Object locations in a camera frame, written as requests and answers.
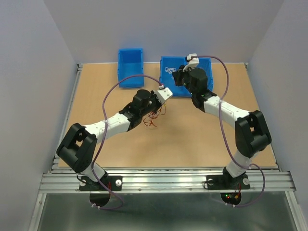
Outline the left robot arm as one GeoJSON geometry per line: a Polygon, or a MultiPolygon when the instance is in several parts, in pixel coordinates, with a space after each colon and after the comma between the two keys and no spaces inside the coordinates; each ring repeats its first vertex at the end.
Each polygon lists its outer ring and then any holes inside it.
{"type": "Polygon", "coordinates": [[[156,91],[138,90],[132,102],[114,116],[85,126],[73,124],[59,144],[56,154],[75,173],[87,176],[91,185],[101,190],[107,185],[107,172],[93,161],[96,145],[103,144],[106,139],[116,134],[134,129],[145,115],[157,112],[172,96],[169,88],[156,91]]]}

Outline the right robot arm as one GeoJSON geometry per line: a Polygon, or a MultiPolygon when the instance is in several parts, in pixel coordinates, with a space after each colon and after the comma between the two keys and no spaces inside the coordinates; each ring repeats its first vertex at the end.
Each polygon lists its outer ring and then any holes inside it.
{"type": "Polygon", "coordinates": [[[221,175],[206,180],[208,190],[233,190],[239,187],[248,189],[246,171],[253,166],[255,155],[271,143],[271,135],[264,115],[255,110],[249,112],[222,100],[207,87],[207,75],[203,69],[180,66],[172,73],[176,86],[184,86],[191,95],[192,103],[199,110],[214,115],[222,127],[229,124],[235,131],[236,152],[224,167],[221,175]]]}

